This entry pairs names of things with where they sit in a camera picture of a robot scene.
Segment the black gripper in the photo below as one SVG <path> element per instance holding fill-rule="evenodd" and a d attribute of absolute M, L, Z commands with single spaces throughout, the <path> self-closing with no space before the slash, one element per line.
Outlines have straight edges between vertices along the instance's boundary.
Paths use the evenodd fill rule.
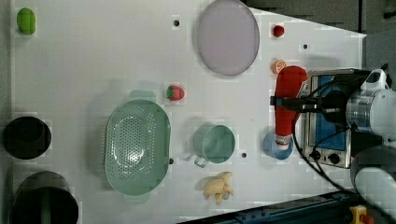
<path fill-rule="evenodd" d="M 270 105 L 278 106 L 290 111 L 299 113 L 320 113 L 322 106 L 321 99 L 318 97 L 302 97 L 302 98 L 277 98 L 270 97 Z"/>

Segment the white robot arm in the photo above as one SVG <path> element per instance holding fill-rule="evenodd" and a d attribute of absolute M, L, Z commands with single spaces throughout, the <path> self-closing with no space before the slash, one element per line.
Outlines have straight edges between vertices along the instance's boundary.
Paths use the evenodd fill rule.
<path fill-rule="evenodd" d="M 395 140 L 395 91 L 383 65 L 369 75 L 336 76 L 305 94 L 308 75 L 299 66 L 286 66 L 276 78 L 271 105 L 276 109 L 276 137 L 284 145 L 294 138 L 302 113 L 320 113 L 346 130 Z M 390 217 L 395 217 L 395 148 L 370 147 L 354 156 L 351 181 L 359 195 Z"/>

